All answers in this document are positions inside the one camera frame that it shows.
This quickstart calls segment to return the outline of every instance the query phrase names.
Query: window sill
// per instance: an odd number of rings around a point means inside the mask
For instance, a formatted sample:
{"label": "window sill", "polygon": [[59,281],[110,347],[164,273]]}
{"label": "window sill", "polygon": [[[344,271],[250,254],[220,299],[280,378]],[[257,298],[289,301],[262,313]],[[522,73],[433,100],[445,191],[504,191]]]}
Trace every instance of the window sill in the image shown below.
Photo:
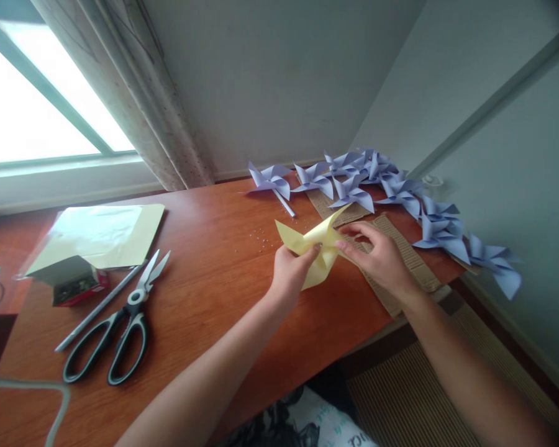
{"label": "window sill", "polygon": [[121,155],[117,157],[99,157],[92,160],[69,161],[53,163],[50,165],[18,166],[15,168],[0,169],[0,178],[24,176],[29,174],[42,174],[73,169],[95,168],[97,166],[115,166],[128,163],[144,163],[139,154]]}
{"label": "window sill", "polygon": [[136,154],[0,169],[0,215],[162,190]]}

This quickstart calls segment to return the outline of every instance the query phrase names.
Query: beige curtain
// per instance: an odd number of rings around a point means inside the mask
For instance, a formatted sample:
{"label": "beige curtain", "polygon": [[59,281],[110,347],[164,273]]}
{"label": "beige curtain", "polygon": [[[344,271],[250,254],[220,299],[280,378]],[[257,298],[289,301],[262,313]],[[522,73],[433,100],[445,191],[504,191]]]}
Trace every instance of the beige curtain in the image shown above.
{"label": "beige curtain", "polygon": [[142,0],[31,1],[161,184],[212,184]]}

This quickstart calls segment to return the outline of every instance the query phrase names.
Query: window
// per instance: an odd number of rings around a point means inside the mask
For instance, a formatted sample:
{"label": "window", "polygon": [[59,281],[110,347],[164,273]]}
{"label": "window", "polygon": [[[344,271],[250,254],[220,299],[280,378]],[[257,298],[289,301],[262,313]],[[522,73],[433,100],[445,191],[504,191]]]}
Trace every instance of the window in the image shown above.
{"label": "window", "polygon": [[37,11],[28,14],[0,15],[0,168],[134,151]]}

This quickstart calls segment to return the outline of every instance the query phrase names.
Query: red box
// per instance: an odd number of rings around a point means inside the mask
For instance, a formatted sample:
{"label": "red box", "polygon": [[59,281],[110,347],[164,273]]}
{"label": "red box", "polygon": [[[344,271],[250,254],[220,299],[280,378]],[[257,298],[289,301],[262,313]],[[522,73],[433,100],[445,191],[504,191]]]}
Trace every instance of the red box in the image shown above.
{"label": "red box", "polygon": [[71,256],[29,276],[52,286],[52,305],[55,307],[75,305],[109,286],[107,272],[96,269],[80,256]]}

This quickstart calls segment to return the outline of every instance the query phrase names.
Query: yellow paper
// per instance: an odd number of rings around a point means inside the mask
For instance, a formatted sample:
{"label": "yellow paper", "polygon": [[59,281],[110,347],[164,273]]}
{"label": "yellow paper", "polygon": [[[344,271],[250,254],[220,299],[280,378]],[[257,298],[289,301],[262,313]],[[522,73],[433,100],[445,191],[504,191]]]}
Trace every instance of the yellow paper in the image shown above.
{"label": "yellow paper", "polygon": [[335,246],[335,242],[344,240],[341,234],[333,229],[332,225],[335,219],[349,206],[346,205],[340,208],[305,235],[301,235],[277,220],[275,221],[282,242],[297,255],[305,254],[310,247],[317,243],[322,244],[321,251],[304,280],[302,290],[322,283],[327,278],[327,275],[329,275],[329,271],[339,254],[339,249]]}

